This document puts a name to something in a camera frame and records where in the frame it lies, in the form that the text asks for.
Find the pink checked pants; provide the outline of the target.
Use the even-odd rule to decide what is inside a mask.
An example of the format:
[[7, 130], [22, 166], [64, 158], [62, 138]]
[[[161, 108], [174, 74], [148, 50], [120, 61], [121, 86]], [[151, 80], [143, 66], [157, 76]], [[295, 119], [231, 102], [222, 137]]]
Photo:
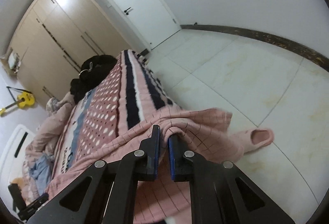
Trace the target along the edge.
[[166, 106], [152, 112], [143, 121], [135, 122], [131, 128], [123, 118], [123, 113], [110, 114], [107, 123], [100, 125], [102, 130], [97, 131], [92, 127], [96, 119], [86, 117], [71, 167], [66, 173], [55, 175], [46, 188], [50, 198], [54, 198], [98, 159], [115, 162], [138, 149], [140, 142], [151, 136], [152, 127], [157, 124], [161, 130], [159, 176], [152, 183], [139, 184], [134, 223], [158, 222], [183, 214], [190, 207], [188, 185], [173, 183], [169, 179], [165, 148], [175, 134], [189, 150], [216, 163], [226, 160], [236, 162], [245, 153], [265, 147], [274, 139], [270, 129], [256, 128], [228, 134], [232, 114], [217, 108], [187, 111]]

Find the blue folded garment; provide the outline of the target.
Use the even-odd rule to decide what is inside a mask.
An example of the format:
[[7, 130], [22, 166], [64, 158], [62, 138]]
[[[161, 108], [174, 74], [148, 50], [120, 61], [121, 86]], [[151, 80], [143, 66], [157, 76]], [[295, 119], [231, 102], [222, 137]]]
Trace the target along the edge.
[[29, 174], [34, 179], [40, 196], [44, 194], [47, 186], [51, 182], [54, 161], [54, 155], [47, 155], [44, 153], [29, 169]]

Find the white headboard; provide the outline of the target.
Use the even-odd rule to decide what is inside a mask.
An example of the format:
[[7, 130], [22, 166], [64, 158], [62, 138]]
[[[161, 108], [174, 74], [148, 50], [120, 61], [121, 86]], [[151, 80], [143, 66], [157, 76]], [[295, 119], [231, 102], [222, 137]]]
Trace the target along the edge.
[[22, 124], [17, 125], [1, 156], [1, 184], [9, 185], [15, 178], [22, 177], [25, 148], [34, 139], [34, 132]]

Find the pink striped quilt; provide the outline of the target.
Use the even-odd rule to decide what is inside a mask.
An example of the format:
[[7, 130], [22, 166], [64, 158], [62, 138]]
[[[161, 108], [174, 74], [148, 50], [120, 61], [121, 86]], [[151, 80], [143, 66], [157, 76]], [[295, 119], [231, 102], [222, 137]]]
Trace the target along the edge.
[[74, 96], [69, 92], [60, 101], [55, 98], [50, 99], [47, 103], [48, 118], [41, 124], [32, 142], [26, 146], [21, 193], [27, 203], [40, 197], [35, 181], [29, 174], [29, 169], [44, 153], [52, 154], [55, 158], [55, 147], [74, 106]]

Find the striped polka-dot bed blanket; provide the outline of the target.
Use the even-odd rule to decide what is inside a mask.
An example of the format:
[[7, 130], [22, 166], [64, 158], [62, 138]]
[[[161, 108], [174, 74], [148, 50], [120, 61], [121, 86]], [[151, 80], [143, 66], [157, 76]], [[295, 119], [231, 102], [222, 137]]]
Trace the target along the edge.
[[65, 121], [55, 147], [52, 177], [173, 104], [141, 55], [122, 51], [108, 76], [85, 94]]

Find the yellow ukulele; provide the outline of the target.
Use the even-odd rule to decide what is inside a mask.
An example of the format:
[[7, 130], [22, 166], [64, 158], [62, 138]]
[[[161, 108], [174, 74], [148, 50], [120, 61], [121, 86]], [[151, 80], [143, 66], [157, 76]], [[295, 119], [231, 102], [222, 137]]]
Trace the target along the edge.
[[[9, 104], [8, 106], [1, 109], [1, 116], [3, 116], [6, 111], [14, 106], [17, 106], [19, 109], [24, 109], [25, 107], [32, 107], [36, 103], [36, 99], [34, 94], [31, 91], [24, 90], [24, 89], [18, 89], [15, 87], [7, 86], [7, 90], [9, 91], [9, 94], [14, 99], [14, 102]], [[15, 99], [12, 90], [16, 90], [20, 92], [20, 94]]]

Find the black clothes pile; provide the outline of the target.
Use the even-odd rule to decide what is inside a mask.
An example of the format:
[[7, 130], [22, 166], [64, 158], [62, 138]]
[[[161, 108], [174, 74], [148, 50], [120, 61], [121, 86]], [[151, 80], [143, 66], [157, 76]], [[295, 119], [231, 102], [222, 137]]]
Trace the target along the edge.
[[118, 60], [111, 55], [97, 55], [87, 59], [81, 66], [78, 78], [70, 83], [70, 93], [77, 104], [87, 92], [97, 87], [115, 67]]

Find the items on wardrobe top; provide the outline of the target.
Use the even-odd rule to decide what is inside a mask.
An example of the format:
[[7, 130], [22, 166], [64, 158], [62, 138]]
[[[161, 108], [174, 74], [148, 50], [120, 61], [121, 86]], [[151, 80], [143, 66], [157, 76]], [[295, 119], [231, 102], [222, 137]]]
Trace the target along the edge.
[[1, 65], [9, 76], [16, 76], [20, 67], [20, 59], [17, 53], [9, 47], [7, 52], [1, 56]]

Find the beige wooden wardrobe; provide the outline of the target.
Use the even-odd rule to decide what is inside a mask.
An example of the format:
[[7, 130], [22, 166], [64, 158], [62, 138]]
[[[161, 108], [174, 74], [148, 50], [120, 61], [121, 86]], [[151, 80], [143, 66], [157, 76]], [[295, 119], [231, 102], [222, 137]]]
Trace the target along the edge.
[[95, 0], [34, 0], [9, 44], [18, 81], [42, 107], [66, 95], [87, 59], [130, 48]]

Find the white door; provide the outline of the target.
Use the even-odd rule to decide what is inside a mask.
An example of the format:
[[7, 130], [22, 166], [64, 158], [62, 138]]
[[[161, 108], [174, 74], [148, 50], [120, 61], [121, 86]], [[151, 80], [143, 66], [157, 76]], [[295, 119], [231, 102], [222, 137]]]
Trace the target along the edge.
[[108, 1], [150, 50], [180, 30], [163, 0]]

